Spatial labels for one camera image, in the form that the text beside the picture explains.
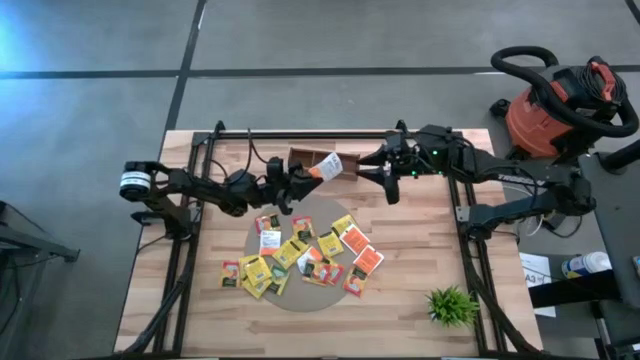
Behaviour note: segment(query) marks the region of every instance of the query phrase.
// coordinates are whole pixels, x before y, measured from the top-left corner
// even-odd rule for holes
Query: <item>wooden tabletop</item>
[[[477,148],[492,151],[487,130],[462,132]],[[169,167],[186,166],[192,135],[193,131],[168,132],[160,161]],[[381,142],[292,139],[256,140],[255,144],[263,158],[287,159],[290,147],[366,155]],[[215,145],[214,159],[229,172],[245,167],[246,140],[216,141]],[[260,175],[264,167],[252,161],[250,171]],[[216,166],[212,174],[214,180],[223,178]],[[505,202],[499,183],[485,182],[475,189],[478,203]],[[385,260],[368,280],[362,298],[347,294],[337,304],[310,313],[282,310],[264,299],[254,299],[244,289],[218,287],[222,261],[243,255],[247,229],[260,210],[233,218],[206,205],[183,356],[477,355],[472,329],[444,329],[427,315],[425,294],[450,285],[466,289],[447,181],[440,176],[402,179],[400,192],[400,202],[390,206],[382,188],[365,179],[332,180],[315,190],[314,194],[333,198],[349,209]],[[146,228],[141,245],[163,232],[159,225]],[[524,337],[541,349],[513,237],[494,234],[487,245],[500,306]],[[115,350],[129,346],[158,309],[170,248],[170,242],[163,240],[138,255]],[[486,308],[482,314],[489,348],[495,349]],[[173,325],[169,329],[167,346]]]

